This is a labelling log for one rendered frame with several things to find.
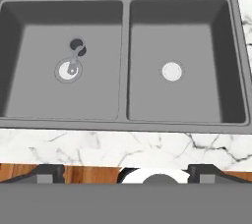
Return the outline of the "round white sink drain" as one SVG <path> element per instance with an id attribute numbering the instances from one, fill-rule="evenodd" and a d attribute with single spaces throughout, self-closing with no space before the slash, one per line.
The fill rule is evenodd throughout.
<path id="1" fill-rule="evenodd" d="M 162 76 L 169 82 L 177 82 L 183 76 L 181 66 L 176 62 L 166 62 L 161 68 Z"/>
<path id="2" fill-rule="evenodd" d="M 77 61 L 75 71 L 69 68 L 70 62 L 69 58 L 65 58 L 59 61 L 55 67 L 54 76 L 62 84 L 71 84 L 82 75 L 83 66 L 80 61 Z"/>

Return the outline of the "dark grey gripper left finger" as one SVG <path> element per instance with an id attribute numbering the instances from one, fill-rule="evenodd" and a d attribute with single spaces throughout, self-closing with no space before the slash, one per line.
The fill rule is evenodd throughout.
<path id="1" fill-rule="evenodd" d="M 64 184 L 65 168 L 62 164 L 40 164 L 24 175 L 2 181 L 2 184 Z"/>

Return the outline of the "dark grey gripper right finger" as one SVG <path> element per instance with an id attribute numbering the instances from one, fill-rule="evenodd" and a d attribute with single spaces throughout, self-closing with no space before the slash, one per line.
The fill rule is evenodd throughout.
<path id="1" fill-rule="evenodd" d="M 213 164 L 190 164 L 187 173 L 189 174 L 189 184 L 250 184 L 250 181 L 225 174 Z"/>

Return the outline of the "white and black round object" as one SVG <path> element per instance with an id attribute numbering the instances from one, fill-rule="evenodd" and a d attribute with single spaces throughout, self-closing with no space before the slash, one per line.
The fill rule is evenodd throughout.
<path id="1" fill-rule="evenodd" d="M 178 169 L 123 168 L 117 184 L 187 184 L 189 177 Z"/>

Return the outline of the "dark grey double-basin sink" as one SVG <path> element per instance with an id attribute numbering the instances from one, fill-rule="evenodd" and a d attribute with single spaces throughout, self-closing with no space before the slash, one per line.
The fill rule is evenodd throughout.
<path id="1" fill-rule="evenodd" d="M 62 84 L 75 38 L 83 72 Z M 0 0 L 0 128 L 252 134 L 238 0 Z"/>

